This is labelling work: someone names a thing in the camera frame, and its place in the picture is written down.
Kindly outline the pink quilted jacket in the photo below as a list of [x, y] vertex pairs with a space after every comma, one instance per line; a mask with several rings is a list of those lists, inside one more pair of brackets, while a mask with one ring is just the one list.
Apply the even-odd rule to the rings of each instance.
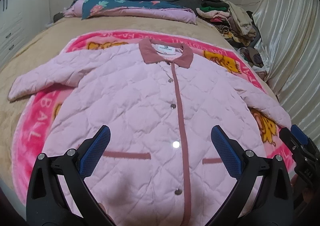
[[107, 153], [86, 184], [117, 225], [204, 225], [235, 184], [210, 131], [219, 125], [244, 149], [264, 156], [251, 109], [290, 127], [272, 97], [186, 44], [143, 39], [100, 50], [62, 52], [16, 78], [10, 101], [59, 83], [73, 88], [46, 139], [64, 154], [103, 125]]

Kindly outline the blue floral pink quilt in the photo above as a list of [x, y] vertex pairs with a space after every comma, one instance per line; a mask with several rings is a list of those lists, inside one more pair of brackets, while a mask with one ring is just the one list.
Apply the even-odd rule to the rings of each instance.
[[63, 17], [132, 16], [196, 24], [192, 9], [163, 0], [73, 0]]

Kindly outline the pink cartoon fleece blanket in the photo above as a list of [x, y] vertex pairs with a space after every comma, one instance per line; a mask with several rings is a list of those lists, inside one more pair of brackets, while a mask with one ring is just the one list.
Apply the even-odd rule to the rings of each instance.
[[[225, 67], [230, 73], [244, 78], [266, 94], [273, 94], [234, 50], [190, 37], [142, 30], [103, 30], [80, 35], [70, 40], [60, 51], [64, 53], [80, 49], [106, 49], [128, 43], [137, 43], [146, 37], [166, 43], [185, 43], [193, 50], [193, 53]], [[30, 98], [19, 118], [13, 136], [11, 157], [12, 180], [22, 203], [26, 202], [27, 188], [35, 159], [42, 152], [53, 121], [71, 92], [71, 88], [62, 85], [53, 85], [40, 91]], [[292, 172], [295, 162], [291, 157], [290, 150], [279, 138], [279, 126], [255, 109], [251, 110], [251, 113], [258, 123], [267, 157], [272, 158], [280, 154], [284, 158], [287, 170]]]

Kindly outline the white wardrobe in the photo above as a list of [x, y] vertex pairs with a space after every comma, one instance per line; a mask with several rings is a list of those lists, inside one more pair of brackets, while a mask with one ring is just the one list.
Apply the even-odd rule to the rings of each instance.
[[49, 22], [49, 0], [1, 0], [1, 66]]

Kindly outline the cream satin curtain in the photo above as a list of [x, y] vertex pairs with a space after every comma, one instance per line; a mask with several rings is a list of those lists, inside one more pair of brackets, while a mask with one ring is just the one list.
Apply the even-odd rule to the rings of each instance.
[[319, 0], [261, 0], [253, 16], [269, 87], [318, 145]]

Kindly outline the pile of assorted clothes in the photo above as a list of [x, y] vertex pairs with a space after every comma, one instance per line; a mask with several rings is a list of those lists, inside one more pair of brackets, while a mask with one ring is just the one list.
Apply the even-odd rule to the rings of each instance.
[[267, 71], [260, 53], [254, 46], [260, 39], [251, 11], [224, 0], [201, 0], [196, 8], [197, 15], [220, 35], [240, 54], [248, 65], [264, 80]]

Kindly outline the beige bed cover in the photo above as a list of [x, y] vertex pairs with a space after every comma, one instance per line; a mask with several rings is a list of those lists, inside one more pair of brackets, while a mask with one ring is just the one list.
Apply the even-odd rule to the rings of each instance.
[[63, 18], [57, 21], [24, 45], [1, 69], [1, 180], [3, 186], [10, 188], [14, 193], [18, 191], [14, 187], [12, 177], [13, 136], [21, 113], [29, 101], [27, 97], [13, 103], [8, 101], [8, 93], [14, 80], [59, 54], [72, 39], [100, 30], [160, 32], [198, 39], [220, 48], [232, 48], [215, 28], [200, 19], [195, 25], [141, 17], [98, 17], [88, 20]]

